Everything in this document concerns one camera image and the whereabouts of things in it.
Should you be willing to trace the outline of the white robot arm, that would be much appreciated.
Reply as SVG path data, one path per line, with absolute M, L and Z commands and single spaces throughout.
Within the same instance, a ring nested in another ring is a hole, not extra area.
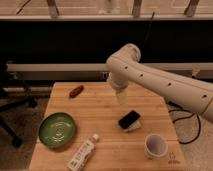
M 106 60 L 107 81 L 116 92 L 132 81 L 213 123 L 213 84 L 145 66 L 140 58 L 139 48 L 129 43 Z

